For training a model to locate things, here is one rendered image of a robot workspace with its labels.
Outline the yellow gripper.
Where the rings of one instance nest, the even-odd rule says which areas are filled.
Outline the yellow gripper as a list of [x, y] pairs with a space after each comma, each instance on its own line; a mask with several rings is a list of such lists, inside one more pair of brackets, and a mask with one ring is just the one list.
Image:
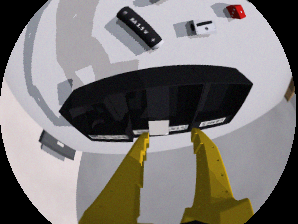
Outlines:
[[[191, 143], [196, 154], [195, 196], [180, 224], [246, 223], [254, 215], [251, 202], [234, 198], [217, 146], [198, 128], [191, 130]], [[149, 133], [144, 132], [78, 224], [149, 224], [137, 223], [147, 148]]]

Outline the black bin with games label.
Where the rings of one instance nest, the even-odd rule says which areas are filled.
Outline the black bin with games label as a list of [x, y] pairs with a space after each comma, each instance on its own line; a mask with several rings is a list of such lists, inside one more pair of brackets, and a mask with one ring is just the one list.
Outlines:
[[252, 86], [246, 76], [231, 67], [152, 67], [74, 89], [59, 113], [91, 141], [133, 142], [142, 132], [149, 133], [145, 89], [169, 87], [168, 135], [173, 135], [230, 123]]

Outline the red die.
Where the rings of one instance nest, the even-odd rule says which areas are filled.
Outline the red die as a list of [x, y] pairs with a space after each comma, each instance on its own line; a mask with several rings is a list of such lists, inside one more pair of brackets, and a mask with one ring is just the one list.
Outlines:
[[230, 5], [226, 7], [231, 18], [243, 19], [246, 17], [244, 10], [241, 5]]

